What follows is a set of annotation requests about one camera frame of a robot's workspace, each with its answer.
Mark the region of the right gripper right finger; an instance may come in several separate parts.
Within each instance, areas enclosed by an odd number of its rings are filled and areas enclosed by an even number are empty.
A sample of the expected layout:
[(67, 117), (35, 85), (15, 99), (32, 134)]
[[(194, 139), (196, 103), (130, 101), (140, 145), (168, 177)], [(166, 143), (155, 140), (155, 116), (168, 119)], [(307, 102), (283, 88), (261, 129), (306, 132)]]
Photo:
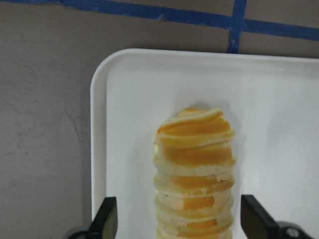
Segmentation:
[(276, 239), (279, 225), (253, 195), (241, 195), (241, 228), (248, 239)]

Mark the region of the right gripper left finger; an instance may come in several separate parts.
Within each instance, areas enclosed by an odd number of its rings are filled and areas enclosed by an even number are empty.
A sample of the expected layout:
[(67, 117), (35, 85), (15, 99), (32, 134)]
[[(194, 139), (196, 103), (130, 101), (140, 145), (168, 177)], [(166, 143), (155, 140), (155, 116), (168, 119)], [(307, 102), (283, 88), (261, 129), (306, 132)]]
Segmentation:
[(117, 234), (117, 199), (106, 197), (95, 218), (89, 232), (92, 239), (115, 239)]

